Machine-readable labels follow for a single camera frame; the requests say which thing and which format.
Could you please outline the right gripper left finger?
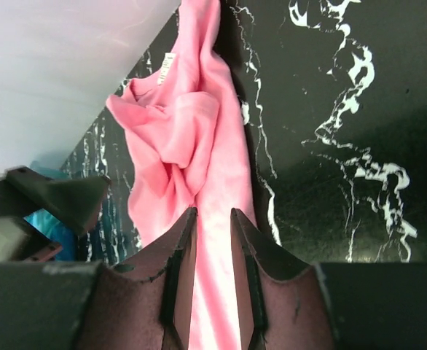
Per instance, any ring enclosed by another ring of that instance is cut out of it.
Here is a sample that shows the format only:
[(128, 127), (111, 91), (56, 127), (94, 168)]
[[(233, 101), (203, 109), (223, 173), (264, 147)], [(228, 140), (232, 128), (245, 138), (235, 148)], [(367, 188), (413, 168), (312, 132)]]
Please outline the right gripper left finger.
[(0, 349), (187, 349), (197, 210), (112, 268), (0, 263)]

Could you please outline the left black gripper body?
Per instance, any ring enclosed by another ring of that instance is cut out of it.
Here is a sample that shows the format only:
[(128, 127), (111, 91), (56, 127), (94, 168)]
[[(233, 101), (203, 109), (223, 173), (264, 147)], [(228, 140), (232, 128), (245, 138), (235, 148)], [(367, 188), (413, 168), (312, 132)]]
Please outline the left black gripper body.
[(24, 217), (36, 206), (7, 182), (0, 182), (0, 263), (54, 260), (63, 247), (29, 224)]

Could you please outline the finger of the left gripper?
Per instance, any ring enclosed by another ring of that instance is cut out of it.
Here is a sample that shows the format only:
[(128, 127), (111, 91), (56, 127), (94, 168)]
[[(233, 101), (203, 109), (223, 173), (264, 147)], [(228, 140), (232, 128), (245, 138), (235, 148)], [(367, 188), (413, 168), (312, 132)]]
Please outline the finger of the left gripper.
[(27, 167), (6, 172), (6, 181), (78, 237), (92, 230), (111, 180), (105, 175), (51, 179)]

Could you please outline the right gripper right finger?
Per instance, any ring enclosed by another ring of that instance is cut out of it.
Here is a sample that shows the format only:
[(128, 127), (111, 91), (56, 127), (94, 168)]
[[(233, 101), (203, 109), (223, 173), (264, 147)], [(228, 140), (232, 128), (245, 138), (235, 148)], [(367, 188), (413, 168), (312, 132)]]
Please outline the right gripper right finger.
[(243, 349), (427, 349), (427, 264), (309, 265), (230, 214)]

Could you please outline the pink t shirt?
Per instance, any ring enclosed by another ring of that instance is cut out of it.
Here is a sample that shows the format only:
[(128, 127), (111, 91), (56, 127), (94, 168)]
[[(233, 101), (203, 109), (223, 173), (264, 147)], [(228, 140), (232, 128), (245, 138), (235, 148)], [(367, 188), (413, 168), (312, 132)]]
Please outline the pink t shirt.
[(240, 348), (230, 213), (254, 216), (240, 104), (214, 52), (220, 14), (218, 1), (183, 1), (162, 67), (106, 101), (134, 165), (128, 214), (142, 245), (190, 206), (198, 210), (191, 349)]

